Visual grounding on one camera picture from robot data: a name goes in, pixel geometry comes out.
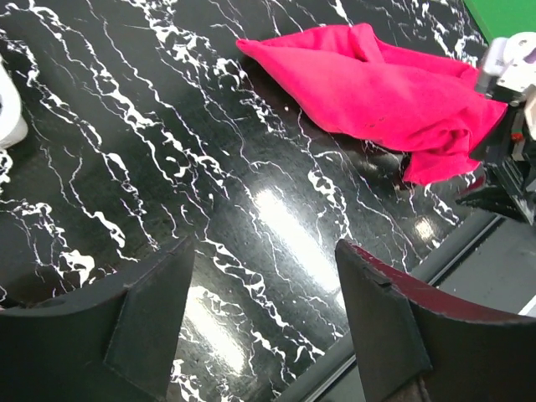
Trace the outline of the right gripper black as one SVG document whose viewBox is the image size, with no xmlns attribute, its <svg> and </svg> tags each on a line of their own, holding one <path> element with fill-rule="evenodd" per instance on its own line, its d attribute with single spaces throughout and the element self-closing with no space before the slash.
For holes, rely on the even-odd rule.
<svg viewBox="0 0 536 402">
<path fill-rule="evenodd" d="M 524 103 L 509 105 L 470 153 L 483 171 L 468 187 L 468 205 L 534 226 L 535 139 L 524 107 Z"/>
</svg>

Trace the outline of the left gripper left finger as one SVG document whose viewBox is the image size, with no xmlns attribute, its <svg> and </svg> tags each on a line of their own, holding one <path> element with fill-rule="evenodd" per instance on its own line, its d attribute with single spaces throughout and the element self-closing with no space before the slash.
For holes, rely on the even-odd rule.
<svg viewBox="0 0 536 402">
<path fill-rule="evenodd" d="M 183 237 L 64 295 L 2 300 L 2 400 L 164 401 L 193 266 Z"/>
</svg>

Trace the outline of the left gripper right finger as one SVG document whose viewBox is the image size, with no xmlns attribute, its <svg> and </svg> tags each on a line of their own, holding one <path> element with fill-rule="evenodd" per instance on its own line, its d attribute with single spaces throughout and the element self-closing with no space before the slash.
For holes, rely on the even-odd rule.
<svg viewBox="0 0 536 402">
<path fill-rule="evenodd" d="M 339 240 L 367 401 L 533 401 L 535 320 L 449 295 Z"/>
</svg>

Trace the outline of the pink red t shirt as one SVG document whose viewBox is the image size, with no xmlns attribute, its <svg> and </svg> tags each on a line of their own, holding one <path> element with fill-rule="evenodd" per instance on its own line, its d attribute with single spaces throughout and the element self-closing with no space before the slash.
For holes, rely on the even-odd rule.
<svg viewBox="0 0 536 402">
<path fill-rule="evenodd" d="M 409 153 L 417 185 L 474 171 L 471 151 L 506 110 L 475 91 L 471 65 L 387 44 L 366 23 L 236 44 L 324 131 Z"/>
</svg>

